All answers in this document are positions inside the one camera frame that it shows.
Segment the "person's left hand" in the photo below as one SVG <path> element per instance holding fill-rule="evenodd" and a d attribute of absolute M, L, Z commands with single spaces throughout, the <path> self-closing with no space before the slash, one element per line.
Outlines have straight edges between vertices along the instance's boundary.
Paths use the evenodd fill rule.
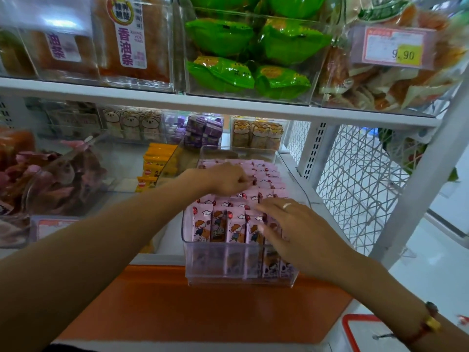
<path fill-rule="evenodd" d="M 225 162 L 203 169 L 187 169 L 179 178 L 183 188 L 192 192 L 195 198 L 207 194 L 229 197 L 244 191 L 233 189 L 233 166 Z"/>

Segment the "person's left forearm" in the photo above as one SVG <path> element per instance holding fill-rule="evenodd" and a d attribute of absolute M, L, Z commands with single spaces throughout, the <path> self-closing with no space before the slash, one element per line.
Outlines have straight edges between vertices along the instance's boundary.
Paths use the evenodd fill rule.
<path fill-rule="evenodd" d="M 195 169 L 0 258 L 0 352 L 42 352 L 200 193 Z"/>

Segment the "orange fox print packet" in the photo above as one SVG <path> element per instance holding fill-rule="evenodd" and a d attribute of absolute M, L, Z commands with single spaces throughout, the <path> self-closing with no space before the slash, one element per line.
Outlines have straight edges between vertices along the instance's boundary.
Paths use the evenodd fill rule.
<path fill-rule="evenodd" d="M 265 121 L 254 121 L 251 124 L 250 148 L 266 149 L 270 125 Z"/>
<path fill-rule="evenodd" d="M 235 119 L 232 123 L 232 147 L 250 148 L 253 121 Z"/>
<path fill-rule="evenodd" d="M 284 127 L 280 123 L 269 122 L 268 123 L 268 136 L 266 141 L 266 149 L 272 151 L 278 151 L 282 144 L 282 137 L 284 135 Z"/>

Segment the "stack of purple snack packets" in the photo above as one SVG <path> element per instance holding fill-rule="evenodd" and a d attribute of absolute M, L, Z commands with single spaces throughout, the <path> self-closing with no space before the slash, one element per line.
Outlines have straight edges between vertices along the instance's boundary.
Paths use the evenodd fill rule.
<path fill-rule="evenodd" d="M 219 146 L 224 130 L 224 119 L 214 116 L 190 115 L 185 127 L 185 147 Z"/>

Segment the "white perforated shelf upright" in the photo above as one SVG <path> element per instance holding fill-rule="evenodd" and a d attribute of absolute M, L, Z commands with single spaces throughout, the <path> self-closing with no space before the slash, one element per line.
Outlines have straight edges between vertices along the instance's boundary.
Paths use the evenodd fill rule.
<path fill-rule="evenodd" d="M 340 125 L 311 122 L 302 147 L 297 171 L 317 189 Z"/>

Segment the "stack of yellow snack packets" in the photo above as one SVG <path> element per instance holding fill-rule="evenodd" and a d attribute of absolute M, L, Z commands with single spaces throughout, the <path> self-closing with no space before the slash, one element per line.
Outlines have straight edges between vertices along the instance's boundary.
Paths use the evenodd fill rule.
<path fill-rule="evenodd" d="M 173 178 L 178 171 L 178 145 L 150 143 L 143 155 L 143 171 L 137 177 L 135 193 L 155 188 L 161 175 Z"/>

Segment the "beige bear print packet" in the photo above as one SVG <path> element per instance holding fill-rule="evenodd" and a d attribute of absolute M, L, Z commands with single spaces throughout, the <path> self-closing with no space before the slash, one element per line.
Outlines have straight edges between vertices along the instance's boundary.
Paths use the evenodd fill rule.
<path fill-rule="evenodd" d="M 140 117 L 143 139 L 152 142 L 161 142 L 161 120 L 162 113 L 159 109 L 147 109 Z"/>
<path fill-rule="evenodd" d="M 121 123 L 120 123 L 120 112 L 114 109 L 105 108 L 103 110 L 103 116 L 106 122 L 106 126 L 111 135 L 117 138 L 123 138 Z"/>
<path fill-rule="evenodd" d="M 126 109 L 120 117 L 123 135 L 128 140 L 141 140 L 140 113 L 135 109 Z"/>

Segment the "orange shelf ledge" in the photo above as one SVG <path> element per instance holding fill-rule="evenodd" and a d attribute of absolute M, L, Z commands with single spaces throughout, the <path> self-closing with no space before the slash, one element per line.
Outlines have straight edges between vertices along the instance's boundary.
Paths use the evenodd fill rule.
<path fill-rule="evenodd" d="M 182 266 L 127 266 L 59 338 L 315 344 L 351 301 L 338 287 L 304 275 L 292 288 L 190 286 Z"/>

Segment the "red-rimmed white container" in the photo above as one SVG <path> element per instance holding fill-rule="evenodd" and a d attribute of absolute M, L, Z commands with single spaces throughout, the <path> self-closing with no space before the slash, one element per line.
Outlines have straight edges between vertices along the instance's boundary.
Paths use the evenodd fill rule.
<path fill-rule="evenodd" d="M 347 352 L 410 352 L 373 314 L 346 314 L 342 329 Z"/>

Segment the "large clear plastic bin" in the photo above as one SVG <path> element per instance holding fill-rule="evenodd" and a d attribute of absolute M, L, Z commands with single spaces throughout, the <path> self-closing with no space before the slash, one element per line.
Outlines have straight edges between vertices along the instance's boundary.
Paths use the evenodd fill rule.
<path fill-rule="evenodd" d="M 0 249 L 30 243 L 32 215 L 84 216 L 115 183 L 109 134 L 93 134 L 0 192 Z"/>

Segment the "large fried dough packet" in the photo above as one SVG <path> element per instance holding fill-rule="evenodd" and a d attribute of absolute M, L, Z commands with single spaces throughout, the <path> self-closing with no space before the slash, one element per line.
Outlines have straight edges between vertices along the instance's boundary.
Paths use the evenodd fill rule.
<path fill-rule="evenodd" d="M 168 0 L 91 0 L 93 41 L 103 81 L 168 88 Z"/>

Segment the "pile of pink brown snacks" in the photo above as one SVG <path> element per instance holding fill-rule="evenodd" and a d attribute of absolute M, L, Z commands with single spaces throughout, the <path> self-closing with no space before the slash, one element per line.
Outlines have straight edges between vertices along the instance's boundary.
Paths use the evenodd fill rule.
<path fill-rule="evenodd" d="M 91 144 L 103 132 L 83 140 L 61 140 L 70 149 L 38 150 L 29 130 L 0 131 L 0 217 L 60 214 L 80 208 L 107 178 Z"/>

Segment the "red white price tag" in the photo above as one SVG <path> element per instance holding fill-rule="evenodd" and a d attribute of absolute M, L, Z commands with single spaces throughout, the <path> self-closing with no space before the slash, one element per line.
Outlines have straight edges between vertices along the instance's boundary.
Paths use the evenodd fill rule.
<path fill-rule="evenodd" d="M 350 62 L 434 70 L 434 29 L 359 25 L 350 31 Z"/>

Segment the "small red-edged price tag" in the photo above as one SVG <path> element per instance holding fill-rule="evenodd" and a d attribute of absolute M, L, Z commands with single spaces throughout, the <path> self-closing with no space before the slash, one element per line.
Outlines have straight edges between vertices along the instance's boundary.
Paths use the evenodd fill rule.
<path fill-rule="evenodd" d="M 37 242 L 79 219 L 78 216 L 32 215 L 30 217 L 30 241 Z"/>

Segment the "white shelf post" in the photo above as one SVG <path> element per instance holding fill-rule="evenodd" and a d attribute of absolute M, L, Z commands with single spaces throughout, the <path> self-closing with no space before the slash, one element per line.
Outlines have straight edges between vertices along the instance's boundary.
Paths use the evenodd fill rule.
<path fill-rule="evenodd" d="M 389 270 L 469 144 L 469 66 L 416 171 L 408 179 L 369 257 Z"/>

